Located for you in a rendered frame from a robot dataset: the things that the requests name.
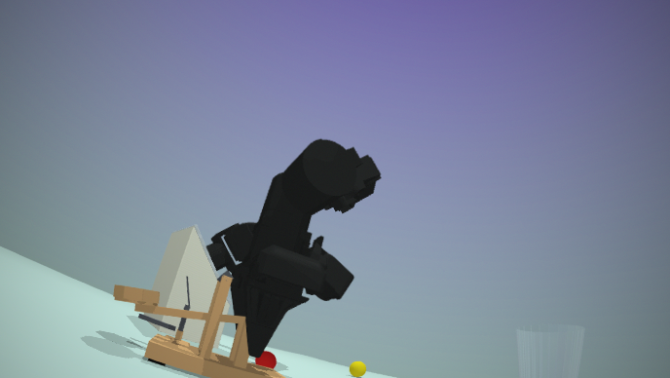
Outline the yellow ball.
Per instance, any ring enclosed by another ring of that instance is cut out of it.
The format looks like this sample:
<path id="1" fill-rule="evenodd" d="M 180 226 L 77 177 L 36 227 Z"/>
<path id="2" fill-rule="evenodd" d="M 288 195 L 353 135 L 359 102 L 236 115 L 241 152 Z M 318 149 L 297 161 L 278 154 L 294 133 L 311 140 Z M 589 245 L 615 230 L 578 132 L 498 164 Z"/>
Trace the yellow ball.
<path id="1" fill-rule="evenodd" d="M 350 367 L 351 375 L 354 377 L 360 377 L 366 372 L 366 366 L 362 361 L 352 362 Z"/>

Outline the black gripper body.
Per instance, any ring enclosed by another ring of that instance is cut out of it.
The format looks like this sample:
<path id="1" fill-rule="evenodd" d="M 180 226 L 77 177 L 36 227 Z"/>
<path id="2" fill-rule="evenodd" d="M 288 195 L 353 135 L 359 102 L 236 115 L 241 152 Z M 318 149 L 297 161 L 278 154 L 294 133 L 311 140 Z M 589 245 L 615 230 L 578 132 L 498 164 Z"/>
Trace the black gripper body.
<path id="1" fill-rule="evenodd" d="M 308 225 L 292 214 L 263 210 L 252 230 L 253 240 L 243 267 L 232 273 L 231 285 L 243 289 L 252 279 L 302 296 L 324 291 L 326 272 L 320 261 L 302 255 L 311 239 Z"/>

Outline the red ball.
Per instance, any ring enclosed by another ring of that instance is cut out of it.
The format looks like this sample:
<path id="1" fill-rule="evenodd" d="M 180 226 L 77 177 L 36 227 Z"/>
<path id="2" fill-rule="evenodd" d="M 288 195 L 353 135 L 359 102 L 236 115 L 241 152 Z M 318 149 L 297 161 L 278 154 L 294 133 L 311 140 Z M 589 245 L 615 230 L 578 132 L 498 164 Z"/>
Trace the red ball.
<path id="1" fill-rule="evenodd" d="M 255 363 L 257 365 L 261 365 L 261 366 L 265 366 L 265 367 L 269 367 L 269 368 L 274 369 L 275 366 L 277 365 L 277 359 L 276 359 L 276 357 L 274 356 L 273 353 L 264 351 L 262 353 L 261 357 L 256 358 Z"/>

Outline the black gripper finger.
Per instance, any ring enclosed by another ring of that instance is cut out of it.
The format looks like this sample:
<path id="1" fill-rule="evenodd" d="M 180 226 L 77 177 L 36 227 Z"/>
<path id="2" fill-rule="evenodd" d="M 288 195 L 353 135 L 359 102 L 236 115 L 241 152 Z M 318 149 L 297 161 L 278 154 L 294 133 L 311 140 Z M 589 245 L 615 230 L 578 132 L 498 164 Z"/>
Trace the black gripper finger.
<path id="1" fill-rule="evenodd" d="M 245 317 L 244 293 L 243 289 L 231 286 L 233 312 L 235 316 Z"/>
<path id="2" fill-rule="evenodd" d="M 243 282 L 243 293 L 248 354 L 255 358 L 261 357 L 285 313 L 310 300 L 252 279 Z"/>

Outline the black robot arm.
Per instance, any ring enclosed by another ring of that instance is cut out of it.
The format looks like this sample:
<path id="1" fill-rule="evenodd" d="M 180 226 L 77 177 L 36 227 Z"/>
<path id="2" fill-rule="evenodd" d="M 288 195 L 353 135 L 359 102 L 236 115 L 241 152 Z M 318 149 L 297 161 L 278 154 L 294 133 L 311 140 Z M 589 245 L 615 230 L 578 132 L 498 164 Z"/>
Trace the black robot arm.
<path id="1" fill-rule="evenodd" d="M 372 157 L 359 157 L 355 148 L 346 149 L 330 140 L 318 139 L 305 148 L 284 171 L 275 175 L 262 211 L 277 210 L 303 220 L 309 228 L 313 214 L 334 208 L 342 213 L 372 195 L 381 174 Z M 212 237 L 206 247 L 216 271 L 224 267 L 231 273 L 242 263 L 253 240 L 256 223 L 236 223 Z M 228 245 L 226 248 L 221 237 Z M 323 236 L 304 245 L 302 255 L 320 261 L 326 272 L 324 291 L 315 294 L 324 301 L 342 299 L 354 279 L 353 274 L 334 256 L 321 248 Z"/>

